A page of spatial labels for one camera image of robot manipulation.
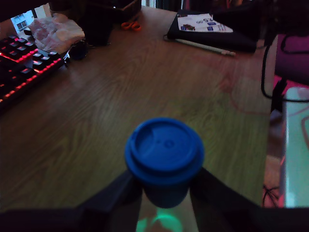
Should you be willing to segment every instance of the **wooden desk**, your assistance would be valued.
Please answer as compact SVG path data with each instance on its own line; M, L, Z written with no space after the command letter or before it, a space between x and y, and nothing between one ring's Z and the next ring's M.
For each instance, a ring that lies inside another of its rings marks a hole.
M126 169L124 148L153 117L179 119L206 149L204 167L260 204L270 101L262 56L163 41L175 13L143 8L141 32L63 67L1 118L1 209L75 206ZM268 58L273 80L276 47Z

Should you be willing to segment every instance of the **scissors handle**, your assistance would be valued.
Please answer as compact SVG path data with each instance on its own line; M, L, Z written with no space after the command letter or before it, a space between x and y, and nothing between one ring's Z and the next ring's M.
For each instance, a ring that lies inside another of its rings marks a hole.
M135 22L133 23L133 25L131 26L131 28L132 28L132 30L134 30L134 31L140 31L140 30L141 30L141 25L140 25L137 21L135 21Z
M130 28L131 28L133 31L140 31L140 30L141 30L141 26L140 26L140 24L139 24L137 21L131 22L131 23L128 23L128 22L122 23L122 24L121 24L121 28L122 28L123 30L128 30L128 29L130 29Z
M123 30L128 30L128 29L130 29L130 27L133 25L133 23L128 23L128 22L125 22L125 23L122 23L121 24L121 28L123 29Z

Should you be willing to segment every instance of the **blue lid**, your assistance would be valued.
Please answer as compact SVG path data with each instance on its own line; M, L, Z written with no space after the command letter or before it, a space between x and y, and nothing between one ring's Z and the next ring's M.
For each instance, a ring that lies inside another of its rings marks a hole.
M187 125L171 118L140 124L126 144L126 163L142 182L166 186L191 179L204 160L203 143Z

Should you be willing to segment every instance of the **red backlit keyboard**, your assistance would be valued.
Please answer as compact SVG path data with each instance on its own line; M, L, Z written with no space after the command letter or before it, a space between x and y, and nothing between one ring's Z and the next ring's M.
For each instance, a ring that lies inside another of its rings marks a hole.
M23 38L0 41L0 113L14 99L64 64L57 52L44 52Z

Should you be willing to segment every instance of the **pencil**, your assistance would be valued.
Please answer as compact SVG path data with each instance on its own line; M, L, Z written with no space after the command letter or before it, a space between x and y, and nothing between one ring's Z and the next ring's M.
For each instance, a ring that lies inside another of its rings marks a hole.
M211 46L203 45L203 44L200 44L200 43L191 42L191 41L188 41L188 40L181 40L181 39L175 39L175 40L179 43L182 43L182 44L187 44L187 45L191 45L191 46L194 46L194 47L203 48L205 50L216 52L216 53L219 53L219 54L222 54L222 55L230 55L230 56L233 56L233 57L236 55L235 52L223 50L223 49L220 49L220 48L217 48L217 47L211 47Z

